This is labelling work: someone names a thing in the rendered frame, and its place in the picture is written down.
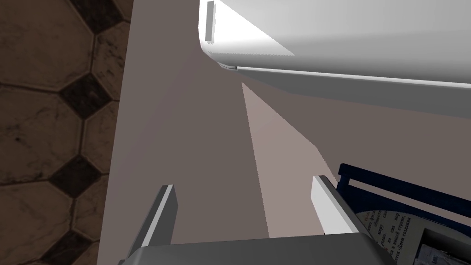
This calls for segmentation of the dark blue book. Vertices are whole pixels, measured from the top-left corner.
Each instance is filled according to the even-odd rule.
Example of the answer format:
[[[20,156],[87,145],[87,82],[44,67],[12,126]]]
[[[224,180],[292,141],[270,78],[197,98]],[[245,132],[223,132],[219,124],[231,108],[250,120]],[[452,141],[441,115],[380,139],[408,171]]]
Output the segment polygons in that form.
[[[471,265],[471,226],[350,184],[354,180],[471,218],[471,201],[342,163],[337,191],[397,265]]]

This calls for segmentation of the white appliance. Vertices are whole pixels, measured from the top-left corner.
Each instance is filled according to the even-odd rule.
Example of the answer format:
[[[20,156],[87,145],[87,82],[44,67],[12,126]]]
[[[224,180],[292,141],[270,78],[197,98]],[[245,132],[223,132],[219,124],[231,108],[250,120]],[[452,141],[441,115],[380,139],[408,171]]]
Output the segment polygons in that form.
[[[471,0],[200,0],[198,34],[290,93],[471,118]]]

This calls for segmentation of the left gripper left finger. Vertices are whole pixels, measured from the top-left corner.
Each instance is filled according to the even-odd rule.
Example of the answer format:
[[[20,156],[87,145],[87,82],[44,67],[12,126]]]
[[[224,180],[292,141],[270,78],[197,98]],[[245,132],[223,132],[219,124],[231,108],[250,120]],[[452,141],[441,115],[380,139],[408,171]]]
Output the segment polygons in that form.
[[[150,207],[127,257],[131,257],[141,247],[171,244],[177,212],[178,200],[174,185],[163,185]]]

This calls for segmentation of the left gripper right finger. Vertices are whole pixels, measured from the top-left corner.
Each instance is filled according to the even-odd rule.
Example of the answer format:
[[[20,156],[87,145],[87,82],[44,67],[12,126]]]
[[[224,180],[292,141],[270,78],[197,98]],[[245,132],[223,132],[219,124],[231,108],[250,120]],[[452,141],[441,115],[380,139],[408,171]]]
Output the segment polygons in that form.
[[[327,176],[313,177],[310,197],[325,234],[369,234]]]

